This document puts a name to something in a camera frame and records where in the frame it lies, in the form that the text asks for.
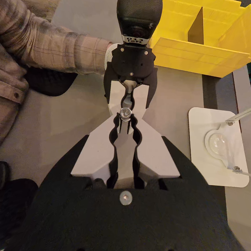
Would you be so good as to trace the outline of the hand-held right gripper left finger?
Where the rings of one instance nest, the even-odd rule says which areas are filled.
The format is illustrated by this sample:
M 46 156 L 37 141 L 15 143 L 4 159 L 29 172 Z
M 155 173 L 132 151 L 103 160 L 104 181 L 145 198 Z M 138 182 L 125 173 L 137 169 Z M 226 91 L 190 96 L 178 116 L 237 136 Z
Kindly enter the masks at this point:
M 107 188 L 114 188 L 118 180 L 118 156 L 114 145 L 118 138 L 120 115 L 112 115 L 89 135 L 71 171 L 75 177 L 102 179 Z

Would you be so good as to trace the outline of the person's left forearm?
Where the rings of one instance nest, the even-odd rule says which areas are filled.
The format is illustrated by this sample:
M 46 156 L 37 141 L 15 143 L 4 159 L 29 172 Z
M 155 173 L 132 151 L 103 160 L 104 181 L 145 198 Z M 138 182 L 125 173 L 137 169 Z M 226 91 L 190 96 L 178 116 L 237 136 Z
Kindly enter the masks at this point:
M 56 27 L 22 1 L 1 1 L 1 45 L 33 67 L 77 74 L 104 74 L 112 42 Z

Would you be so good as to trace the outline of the person's left hand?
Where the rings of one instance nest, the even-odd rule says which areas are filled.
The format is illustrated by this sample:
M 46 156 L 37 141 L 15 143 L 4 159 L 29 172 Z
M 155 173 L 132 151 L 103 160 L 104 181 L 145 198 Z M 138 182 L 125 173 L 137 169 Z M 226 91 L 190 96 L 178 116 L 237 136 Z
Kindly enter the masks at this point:
M 107 69 L 107 63 L 112 61 L 112 51 L 116 49 L 120 43 L 109 43 L 105 52 L 104 69 Z

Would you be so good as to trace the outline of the person's plaid shirt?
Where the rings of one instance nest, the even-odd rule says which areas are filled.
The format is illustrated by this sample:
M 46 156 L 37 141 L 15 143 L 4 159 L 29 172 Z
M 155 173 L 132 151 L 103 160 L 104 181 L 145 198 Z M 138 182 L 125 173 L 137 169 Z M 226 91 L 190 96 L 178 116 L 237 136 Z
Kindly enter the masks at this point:
M 29 89 L 26 73 L 0 45 L 0 144 L 10 132 Z

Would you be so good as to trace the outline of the clear round stand mount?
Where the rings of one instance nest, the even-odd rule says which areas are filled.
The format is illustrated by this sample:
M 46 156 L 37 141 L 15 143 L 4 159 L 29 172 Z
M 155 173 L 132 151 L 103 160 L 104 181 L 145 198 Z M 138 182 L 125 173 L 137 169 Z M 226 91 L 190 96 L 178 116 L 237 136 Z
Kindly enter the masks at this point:
M 221 123 L 216 130 L 208 131 L 204 136 L 204 145 L 208 153 L 221 160 L 226 168 L 246 165 L 246 155 L 238 124 L 234 122 Z

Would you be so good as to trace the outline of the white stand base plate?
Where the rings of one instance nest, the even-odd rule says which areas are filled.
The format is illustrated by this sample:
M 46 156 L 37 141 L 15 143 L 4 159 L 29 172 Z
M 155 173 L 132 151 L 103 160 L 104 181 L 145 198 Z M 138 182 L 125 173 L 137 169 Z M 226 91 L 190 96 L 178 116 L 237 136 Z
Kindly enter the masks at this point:
M 250 108 L 235 115 L 231 111 L 207 108 L 191 108 L 188 113 L 190 134 L 190 155 L 209 185 L 224 187 L 246 187 L 249 176 L 236 174 L 228 170 L 219 159 L 213 158 L 205 148 L 204 136 L 210 130 L 216 130 L 221 123 L 234 122 L 250 115 Z

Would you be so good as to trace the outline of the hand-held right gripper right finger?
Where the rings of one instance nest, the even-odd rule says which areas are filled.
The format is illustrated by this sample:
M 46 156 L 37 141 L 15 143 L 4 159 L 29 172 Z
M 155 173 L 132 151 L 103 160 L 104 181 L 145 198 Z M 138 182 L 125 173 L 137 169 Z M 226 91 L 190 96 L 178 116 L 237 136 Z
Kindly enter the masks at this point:
M 163 137 L 142 119 L 131 115 L 133 140 L 133 181 L 136 189 L 143 189 L 151 180 L 178 178 L 178 171 Z

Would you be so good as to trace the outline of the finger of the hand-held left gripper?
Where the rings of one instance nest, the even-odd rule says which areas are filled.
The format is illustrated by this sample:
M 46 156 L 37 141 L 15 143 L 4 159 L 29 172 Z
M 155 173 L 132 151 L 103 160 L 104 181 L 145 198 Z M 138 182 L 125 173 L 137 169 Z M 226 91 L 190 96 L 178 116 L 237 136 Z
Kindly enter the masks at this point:
M 131 93 L 132 98 L 132 113 L 137 120 L 143 118 L 146 112 L 146 103 L 148 97 L 149 86 L 140 85 Z
M 110 116 L 120 113 L 123 98 L 126 95 L 126 88 L 119 81 L 111 81 L 110 99 L 109 99 L 109 112 Z

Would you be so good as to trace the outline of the yellow plastic storage bin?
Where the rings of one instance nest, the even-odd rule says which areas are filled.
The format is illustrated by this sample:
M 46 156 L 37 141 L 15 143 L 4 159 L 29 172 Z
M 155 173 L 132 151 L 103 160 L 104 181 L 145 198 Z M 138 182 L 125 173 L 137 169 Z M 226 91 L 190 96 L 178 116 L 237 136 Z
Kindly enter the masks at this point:
M 250 63 L 251 5 L 240 1 L 163 1 L 149 42 L 155 65 L 225 77 Z

